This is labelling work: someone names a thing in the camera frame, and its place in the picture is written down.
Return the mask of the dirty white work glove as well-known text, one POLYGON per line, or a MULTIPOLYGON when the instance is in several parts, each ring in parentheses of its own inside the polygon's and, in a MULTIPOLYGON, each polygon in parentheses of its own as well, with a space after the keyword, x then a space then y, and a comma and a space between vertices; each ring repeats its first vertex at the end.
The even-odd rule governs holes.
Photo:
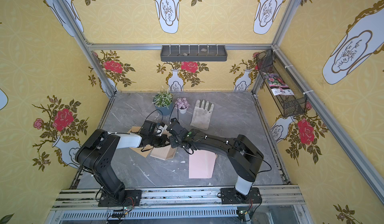
POLYGON ((205 100, 197 100, 190 126, 201 130, 208 130, 211 116, 214 110, 214 104, 205 100))

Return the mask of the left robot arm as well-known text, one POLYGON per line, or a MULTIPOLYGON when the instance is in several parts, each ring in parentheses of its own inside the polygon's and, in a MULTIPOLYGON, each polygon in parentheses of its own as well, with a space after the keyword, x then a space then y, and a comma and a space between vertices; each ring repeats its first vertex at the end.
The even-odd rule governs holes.
POLYGON ((87 172, 94 175, 104 194, 122 203, 126 199, 125 185, 115 174, 111 162, 115 151, 123 148, 164 147, 168 137, 164 123, 146 120, 138 131, 108 132, 97 129, 77 151, 75 159, 87 172))

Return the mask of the grey wall shelf tray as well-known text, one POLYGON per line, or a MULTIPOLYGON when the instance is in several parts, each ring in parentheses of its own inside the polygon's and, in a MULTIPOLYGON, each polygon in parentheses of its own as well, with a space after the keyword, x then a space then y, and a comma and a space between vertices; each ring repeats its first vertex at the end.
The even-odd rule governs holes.
POLYGON ((228 53, 225 45, 218 44, 179 44, 163 45, 160 53, 162 62, 225 62, 228 53))

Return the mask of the seed packet in basket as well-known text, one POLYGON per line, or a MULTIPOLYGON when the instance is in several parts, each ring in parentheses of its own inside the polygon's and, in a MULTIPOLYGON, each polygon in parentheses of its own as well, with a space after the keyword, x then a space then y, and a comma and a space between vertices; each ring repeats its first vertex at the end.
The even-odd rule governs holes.
POLYGON ((283 81, 282 77, 276 73, 263 72, 263 77, 267 81, 267 84, 274 96, 284 95, 293 96, 294 92, 283 81))

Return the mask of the pink envelope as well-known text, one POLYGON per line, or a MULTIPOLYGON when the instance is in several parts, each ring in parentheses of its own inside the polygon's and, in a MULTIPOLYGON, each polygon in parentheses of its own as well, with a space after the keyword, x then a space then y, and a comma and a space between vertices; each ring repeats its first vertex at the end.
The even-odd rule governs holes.
POLYGON ((196 150, 189 156, 189 178, 211 179, 217 155, 206 150, 196 150))

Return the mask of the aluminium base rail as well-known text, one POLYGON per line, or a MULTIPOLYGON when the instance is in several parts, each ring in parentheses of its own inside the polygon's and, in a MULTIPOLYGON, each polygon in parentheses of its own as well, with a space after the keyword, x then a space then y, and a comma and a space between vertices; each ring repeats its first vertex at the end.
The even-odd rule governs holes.
POLYGON ((235 218, 246 224, 311 224, 304 197, 296 185, 254 186, 261 204, 222 204, 217 194, 233 187, 130 188, 141 190, 138 206, 98 207, 101 190, 63 190, 54 202, 46 223, 66 221, 120 223, 129 220, 235 218))

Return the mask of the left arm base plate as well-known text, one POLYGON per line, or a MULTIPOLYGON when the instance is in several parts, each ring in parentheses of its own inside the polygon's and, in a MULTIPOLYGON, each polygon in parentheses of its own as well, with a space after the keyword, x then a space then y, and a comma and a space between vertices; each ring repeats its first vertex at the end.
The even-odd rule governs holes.
POLYGON ((115 195, 102 191, 98 207, 138 206, 142 197, 141 190, 123 190, 115 195))

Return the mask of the brown kraft envelope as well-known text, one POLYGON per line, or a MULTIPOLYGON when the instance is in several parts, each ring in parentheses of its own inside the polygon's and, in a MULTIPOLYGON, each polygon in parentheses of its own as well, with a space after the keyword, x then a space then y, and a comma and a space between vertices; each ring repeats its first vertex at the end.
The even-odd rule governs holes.
MULTIPOLYGON (((128 133, 131 133, 131 132, 138 132, 140 129, 139 126, 133 126, 128 133)), ((154 149, 153 146, 150 146, 150 145, 146 145, 145 147, 137 147, 137 148, 131 148, 131 150, 133 150, 135 153, 139 154, 140 156, 144 157, 144 158, 147 158, 152 150, 154 149)))

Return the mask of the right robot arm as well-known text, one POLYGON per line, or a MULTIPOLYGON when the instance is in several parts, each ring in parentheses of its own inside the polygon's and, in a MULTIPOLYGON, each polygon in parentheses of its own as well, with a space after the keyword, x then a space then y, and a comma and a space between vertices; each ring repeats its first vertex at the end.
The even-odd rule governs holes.
POLYGON ((249 195, 265 161, 262 152, 246 136, 240 134, 236 138, 224 138, 198 129, 188 130, 176 118, 170 120, 167 131, 171 134, 171 147, 181 147, 188 154, 204 150, 227 157, 238 175, 235 185, 237 194, 243 197, 249 195))

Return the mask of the green plant in blue pot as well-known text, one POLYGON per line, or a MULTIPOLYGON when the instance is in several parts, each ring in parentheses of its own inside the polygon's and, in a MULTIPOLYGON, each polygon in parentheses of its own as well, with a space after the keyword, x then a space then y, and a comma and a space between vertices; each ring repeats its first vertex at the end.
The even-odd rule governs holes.
POLYGON ((173 95, 168 90, 158 92, 153 98, 153 104, 164 116, 170 115, 173 107, 173 95))

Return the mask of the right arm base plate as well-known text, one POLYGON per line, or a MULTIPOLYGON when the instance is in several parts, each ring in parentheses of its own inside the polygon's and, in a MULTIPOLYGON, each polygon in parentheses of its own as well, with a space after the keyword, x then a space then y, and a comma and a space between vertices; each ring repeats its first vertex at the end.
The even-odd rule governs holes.
POLYGON ((261 204, 262 197, 258 188, 251 188, 247 195, 243 195, 235 188, 222 188, 217 194, 222 204, 261 204))

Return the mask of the purple flowers in white pot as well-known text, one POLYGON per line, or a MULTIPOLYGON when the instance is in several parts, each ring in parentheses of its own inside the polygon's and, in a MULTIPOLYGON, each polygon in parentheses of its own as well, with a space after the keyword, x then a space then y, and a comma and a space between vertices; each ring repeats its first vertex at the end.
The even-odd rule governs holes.
POLYGON ((178 107, 180 114, 185 114, 190 107, 190 104, 185 97, 178 98, 176 100, 176 105, 178 107))

